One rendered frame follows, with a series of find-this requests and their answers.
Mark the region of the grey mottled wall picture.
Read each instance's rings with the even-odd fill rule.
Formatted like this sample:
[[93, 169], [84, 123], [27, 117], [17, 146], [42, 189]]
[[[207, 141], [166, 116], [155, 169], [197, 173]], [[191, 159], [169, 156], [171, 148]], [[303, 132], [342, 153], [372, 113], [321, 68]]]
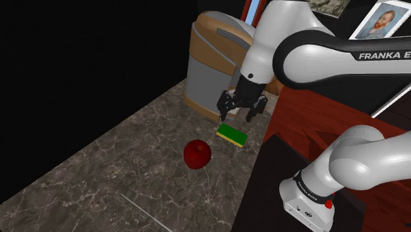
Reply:
[[313, 12], [338, 18], [350, 0], [306, 0]]

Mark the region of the tan and grey appliance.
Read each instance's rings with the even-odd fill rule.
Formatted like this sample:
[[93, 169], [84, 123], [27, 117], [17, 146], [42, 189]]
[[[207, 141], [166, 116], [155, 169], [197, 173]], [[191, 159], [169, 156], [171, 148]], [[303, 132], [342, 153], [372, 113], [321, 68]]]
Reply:
[[218, 121], [217, 102], [236, 88], [253, 26], [219, 11], [205, 11], [192, 23], [184, 101], [201, 115]]

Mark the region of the dark robot stand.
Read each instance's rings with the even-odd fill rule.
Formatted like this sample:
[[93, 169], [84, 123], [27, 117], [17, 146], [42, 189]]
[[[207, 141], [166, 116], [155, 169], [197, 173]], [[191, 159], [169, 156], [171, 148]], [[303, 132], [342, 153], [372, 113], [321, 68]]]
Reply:
[[[312, 232], [286, 213], [279, 194], [282, 180], [305, 168], [308, 160], [282, 137], [273, 135], [260, 148], [231, 232]], [[333, 201], [331, 232], [361, 232], [366, 205], [342, 190]]]

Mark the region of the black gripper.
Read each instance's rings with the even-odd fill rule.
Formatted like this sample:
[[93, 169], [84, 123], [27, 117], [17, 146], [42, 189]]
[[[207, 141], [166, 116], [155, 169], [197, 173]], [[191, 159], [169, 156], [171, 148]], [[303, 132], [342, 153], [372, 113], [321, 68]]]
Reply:
[[224, 90], [217, 102], [217, 109], [220, 112], [220, 118], [224, 121], [227, 114], [232, 109], [236, 109], [240, 100], [252, 102], [250, 110], [246, 116], [246, 121], [250, 122], [258, 113], [263, 113], [268, 102], [267, 97], [262, 94], [266, 84], [258, 84], [248, 80], [243, 75], [240, 76], [233, 95]]

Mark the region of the green and yellow sponge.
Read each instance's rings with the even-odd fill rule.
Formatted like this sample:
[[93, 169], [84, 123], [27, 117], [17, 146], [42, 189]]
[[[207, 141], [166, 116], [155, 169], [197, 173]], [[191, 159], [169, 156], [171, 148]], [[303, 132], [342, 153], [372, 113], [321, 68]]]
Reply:
[[242, 148], [248, 136], [229, 125], [222, 123], [217, 129], [216, 135]]

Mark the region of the portrait painting of bearded man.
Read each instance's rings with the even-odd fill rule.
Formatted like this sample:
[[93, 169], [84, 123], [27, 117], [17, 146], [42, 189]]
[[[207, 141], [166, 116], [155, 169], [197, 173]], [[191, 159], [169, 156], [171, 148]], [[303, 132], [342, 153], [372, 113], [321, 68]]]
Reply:
[[349, 39], [390, 38], [410, 15], [411, 3], [400, 0], [378, 0]]

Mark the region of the red framed window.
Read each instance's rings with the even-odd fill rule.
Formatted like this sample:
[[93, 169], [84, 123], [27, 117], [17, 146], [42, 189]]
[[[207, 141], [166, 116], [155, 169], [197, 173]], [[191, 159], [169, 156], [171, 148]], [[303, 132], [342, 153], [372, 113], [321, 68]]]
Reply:
[[250, 26], [256, 27], [268, 0], [245, 0], [240, 19]]

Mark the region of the red apple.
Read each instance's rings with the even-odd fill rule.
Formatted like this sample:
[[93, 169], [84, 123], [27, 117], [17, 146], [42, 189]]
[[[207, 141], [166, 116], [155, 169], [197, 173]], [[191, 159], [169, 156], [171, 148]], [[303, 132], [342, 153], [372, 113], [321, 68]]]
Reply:
[[203, 140], [192, 140], [184, 147], [184, 162], [191, 169], [201, 169], [211, 160], [211, 148]]

